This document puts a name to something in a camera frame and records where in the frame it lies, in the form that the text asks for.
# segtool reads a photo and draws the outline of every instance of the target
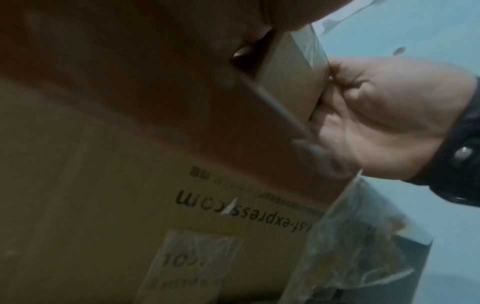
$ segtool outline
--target clear tape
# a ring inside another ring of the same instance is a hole
[[[134,304],[213,304],[242,239],[169,230]]]
[[[386,284],[413,272],[391,237],[405,216],[356,178],[314,225],[279,304],[304,304],[327,288]]]

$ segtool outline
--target sleeve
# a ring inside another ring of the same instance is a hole
[[[430,163],[407,182],[429,186],[450,202],[480,207],[480,78],[472,101]]]

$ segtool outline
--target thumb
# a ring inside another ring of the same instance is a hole
[[[338,10],[352,0],[260,0],[265,21],[279,31],[294,31]]]
[[[358,87],[366,80],[365,72],[378,63],[373,57],[329,57],[330,73],[342,86]]]

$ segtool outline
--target human hand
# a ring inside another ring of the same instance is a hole
[[[351,0],[159,0],[223,60],[270,30],[298,30]]]
[[[431,160],[476,89],[459,67],[414,58],[330,58],[312,115],[321,142],[366,176],[408,180]]]

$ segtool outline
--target light blue wall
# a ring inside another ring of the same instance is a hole
[[[405,47],[405,55],[456,63],[480,75],[480,1],[386,0],[320,40],[328,55],[391,56]],[[414,304],[480,303],[480,208],[447,203],[424,187],[371,182],[435,238]]]

